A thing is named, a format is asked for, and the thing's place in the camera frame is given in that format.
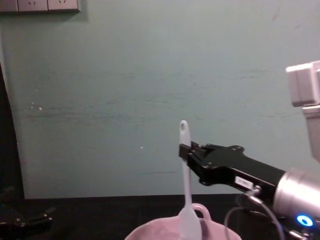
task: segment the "power socket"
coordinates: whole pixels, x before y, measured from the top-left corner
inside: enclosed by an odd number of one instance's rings
[[[18,12],[17,0],[0,0],[0,12],[1,13]]]
[[[19,12],[48,11],[47,0],[18,0]]]
[[[48,0],[49,11],[80,11],[78,0]]]

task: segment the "blue light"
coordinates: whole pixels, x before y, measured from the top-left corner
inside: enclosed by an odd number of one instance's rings
[[[299,215],[296,220],[303,226],[311,227],[314,225],[314,222],[311,220],[310,217],[306,215]]]

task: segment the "sticker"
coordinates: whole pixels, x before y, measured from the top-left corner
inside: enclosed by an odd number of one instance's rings
[[[254,188],[254,184],[253,182],[250,182],[248,180],[243,179],[242,177],[239,176],[235,176],[235,181],[236,184],[245,187],[247,189],[253,189]]]

